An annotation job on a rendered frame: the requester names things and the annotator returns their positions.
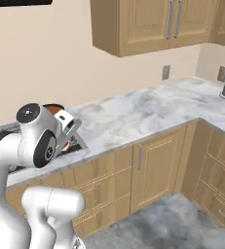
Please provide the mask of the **red raw steak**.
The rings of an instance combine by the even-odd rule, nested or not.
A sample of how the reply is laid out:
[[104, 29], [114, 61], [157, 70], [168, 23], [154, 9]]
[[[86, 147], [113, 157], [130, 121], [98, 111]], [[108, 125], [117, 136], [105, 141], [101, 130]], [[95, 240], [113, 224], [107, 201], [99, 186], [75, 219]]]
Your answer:
[[73, 147], [74, 143], [71, 140], [68, 140], [68, 142], [64, 145], [64, 147], [61, 149], [62, 152], [67, 151], [69, 148]]

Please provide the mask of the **wooden side drawer front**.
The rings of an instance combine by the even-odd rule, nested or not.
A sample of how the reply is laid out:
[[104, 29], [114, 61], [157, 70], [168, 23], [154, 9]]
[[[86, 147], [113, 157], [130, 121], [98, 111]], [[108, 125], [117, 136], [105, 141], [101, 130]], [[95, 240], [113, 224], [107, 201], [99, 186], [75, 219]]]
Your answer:
[[212, 132], [208, 153], [225, 165], [225, 132], [219, 129]]
[[225, 165], [206, 155], [200, 179], [225, 198]]
[[225, 229], [225, 198], [199, 181], [194, 200]]

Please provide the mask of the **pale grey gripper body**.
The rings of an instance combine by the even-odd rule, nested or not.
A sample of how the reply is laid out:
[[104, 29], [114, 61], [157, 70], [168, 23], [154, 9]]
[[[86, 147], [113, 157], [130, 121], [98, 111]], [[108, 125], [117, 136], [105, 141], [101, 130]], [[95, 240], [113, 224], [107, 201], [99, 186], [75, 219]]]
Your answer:
[[60, 120], [61, 130], [59, 136], [56, 138], [56, 153], [65, 147], [68, 140], [71, 138], [73, 133], [81, 126], [82, 122], [79, 119], [65, 119]]

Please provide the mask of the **black hob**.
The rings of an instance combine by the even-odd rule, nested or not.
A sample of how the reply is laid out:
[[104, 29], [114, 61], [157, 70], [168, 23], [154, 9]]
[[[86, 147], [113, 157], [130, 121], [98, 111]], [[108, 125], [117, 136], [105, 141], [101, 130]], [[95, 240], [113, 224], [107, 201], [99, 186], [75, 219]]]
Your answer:
[[[0, 131], [3, 131], [3, 130], [15, 132], [15, 133], [20, 132], [19, 126], [17, 124], [15, 124], [14, 126], [10, 126], [10, 127], [0, 127]], [[86, 144], [81, 139], [78, 138], [78, 134], [75, 134], [72, 136], [70, 140], [69, 148], [65, 151], [61, 151], [57, 156], [61, 157], [63, 155], [68, 155], [68, 154], [71, 154], [71, 153], [74, 153], [74, 152], [77, 152], [77, 151], [80, 151], [86, 148], [87, 148]]]

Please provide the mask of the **black extractor hood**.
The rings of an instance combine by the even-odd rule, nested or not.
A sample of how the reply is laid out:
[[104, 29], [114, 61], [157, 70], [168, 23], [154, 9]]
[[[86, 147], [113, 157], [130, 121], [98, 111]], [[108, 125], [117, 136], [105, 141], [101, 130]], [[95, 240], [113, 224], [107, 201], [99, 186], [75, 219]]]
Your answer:
[[0, 7], [51, 5], [53, 0], [0, 0]]

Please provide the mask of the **wooden wall cupboard door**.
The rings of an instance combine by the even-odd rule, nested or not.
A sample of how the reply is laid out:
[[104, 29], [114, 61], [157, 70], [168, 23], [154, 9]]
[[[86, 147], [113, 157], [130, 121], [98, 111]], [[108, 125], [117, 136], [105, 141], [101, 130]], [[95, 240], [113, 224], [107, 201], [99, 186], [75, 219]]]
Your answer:
[[120, 0], [119, 55], [167, 50], [169, 0]]
[[178, 14], [178, 0], [174, 0], [171, 49], [207, 43], [218, 0], [183, 0], [178, 38], [174, 38]]

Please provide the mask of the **wooden base cupboard door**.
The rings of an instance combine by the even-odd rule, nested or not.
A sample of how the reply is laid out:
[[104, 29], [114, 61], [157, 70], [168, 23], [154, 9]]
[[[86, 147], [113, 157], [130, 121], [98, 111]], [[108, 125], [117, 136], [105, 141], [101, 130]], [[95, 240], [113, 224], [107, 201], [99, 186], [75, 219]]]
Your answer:
[[[133, 146], [131, 213], [173, 192], [185, 132], [184, 124]], [[139, 145], [141, 169], [137, 170]]]

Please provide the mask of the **grey wall socket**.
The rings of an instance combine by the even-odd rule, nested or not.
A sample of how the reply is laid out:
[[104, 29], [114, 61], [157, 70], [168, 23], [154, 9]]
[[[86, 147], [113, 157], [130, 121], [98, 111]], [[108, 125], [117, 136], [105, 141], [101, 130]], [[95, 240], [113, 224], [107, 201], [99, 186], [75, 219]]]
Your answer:
[[167, 80], [169, 78], [170, 65], [163, 67], [162, 80]]
[[225, 82], [225, 67], [224, 66], [219, 67], [217, 81], [218, 82]]

